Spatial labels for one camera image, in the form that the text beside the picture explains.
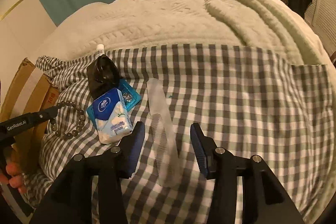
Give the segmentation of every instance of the metal screw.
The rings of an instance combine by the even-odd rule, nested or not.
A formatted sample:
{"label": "metal screw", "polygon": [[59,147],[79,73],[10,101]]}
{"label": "metal screw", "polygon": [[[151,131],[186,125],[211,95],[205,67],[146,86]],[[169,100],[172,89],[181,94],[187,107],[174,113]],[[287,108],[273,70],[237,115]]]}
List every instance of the metal screw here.
{"label": "metal screw", "polygon": [[223,147],[217,147],[215,149],[216,153],[218,154],[224,154],[225,153],[225,149]]}
{"label": "metal screw", "polygon": [[83,158],[84,158],[84,156],[83,156],[82,154],[76,154],[76,155],[73,157],[73,160],[74,160],[74,161],[81,161]]}
{"label": "metal screw", "polygon": [[261,162],[262,158],[259,156],[259,155],[254,155],[252,157],[252,159],[255,161],[255,162]]}
{"label": "metal screw", "polygon": [[120,151],[120,147],[119,146],[113,146],[111,149],[112,153],[118,153]]}

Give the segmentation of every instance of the human hand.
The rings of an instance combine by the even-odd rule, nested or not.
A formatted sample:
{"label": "human hand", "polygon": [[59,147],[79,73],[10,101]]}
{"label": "human hand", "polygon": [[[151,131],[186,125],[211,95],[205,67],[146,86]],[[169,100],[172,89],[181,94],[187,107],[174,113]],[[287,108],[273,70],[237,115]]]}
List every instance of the human hand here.
{"label": "human hand", "polygon": [[3,184],[9,183],[11,187],[17,188],[21,194],[24,194],[27,190],[20,166],[15,162],[10,162],[6,166],[6,171],[12,178],[8,180],[5,175],[0,173],[0,182]]}

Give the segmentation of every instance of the storage box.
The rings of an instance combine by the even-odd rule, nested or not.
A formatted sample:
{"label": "storage box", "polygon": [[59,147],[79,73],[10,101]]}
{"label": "storage box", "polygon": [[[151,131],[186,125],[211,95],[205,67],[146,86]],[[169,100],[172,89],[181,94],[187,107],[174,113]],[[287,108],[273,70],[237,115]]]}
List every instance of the storage box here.
{"label": "storage box", "polygon": [[[48,76],[24,59],[8,89],[0,113],[0,122],[29,112],[37,112],[52,107],[59,92],[51,84]],[[48,122],[44,122],[17,136],[13,145],[17,158],[25,173],[34,172],[38,166],[38,156]]]}

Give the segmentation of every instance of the white fluffy blanket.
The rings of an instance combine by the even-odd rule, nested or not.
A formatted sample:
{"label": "white fluffy blanket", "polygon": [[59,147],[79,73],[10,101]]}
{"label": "white fluffy blanket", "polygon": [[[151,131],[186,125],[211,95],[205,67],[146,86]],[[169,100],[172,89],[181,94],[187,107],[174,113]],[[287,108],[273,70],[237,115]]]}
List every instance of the white fluffy blanket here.
{"label": "white fluffy blanket", "polygon": [[[330,82],[336,86],[336,69],[318,36],[279,0],[95,3],[66,19],[31,59],[48,55],[71,60],[93,52],[101,43],[106,49],[180,43],[267,48],[295,65],[327,64]],[[325,187],[326,194],[322,194],[324,198],[307,213],[306,222],[313,222],[335,193],[331,182],[335,181],[336,163],[333,166],[335,170]]]}

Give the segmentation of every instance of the gray and white checkered fabric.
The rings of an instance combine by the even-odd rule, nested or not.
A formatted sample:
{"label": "gray and white checkered fabric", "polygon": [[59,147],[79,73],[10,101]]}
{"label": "gray and white checkered fabric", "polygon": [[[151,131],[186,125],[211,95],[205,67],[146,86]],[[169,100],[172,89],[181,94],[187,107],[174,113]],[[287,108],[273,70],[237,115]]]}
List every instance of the gray and white checkered fabric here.
{"label": "gray and white checkered fabric", "polygon": [[[238,46],[172,45],[107,55],[142,96],[130,112],[132,122],[146,125],[137,171],[121,183],[130,223],[206,222],[214,181],[199,173],[189,135],[193,122],[234,155],[263,157],[302,215],[314,206],[334,156],[332,91],[324,65],[293,66],[272,51]],[[86,109],[92,103],[86,67],[93,60],[94,55],[69,62],[44,56],[37,66],[59,87],[58,101],[70,100]],[[163,82],[177,133],[182,179],[173,188],[157,183],[148,135],[150,78]],[[58,128],[68,132],[78,119],[62,108],[56,120]],[[48,125],[40,152],[43,172],[26,178],[30,201],[39,202],[73,155],[94,156],[108,147],[100,144],[88,117],[83,132],[67,141],[57,138]],[[236,223],[241,222],[241,183],[238,190]],[[97,189],[93,218],[98,219]]]}

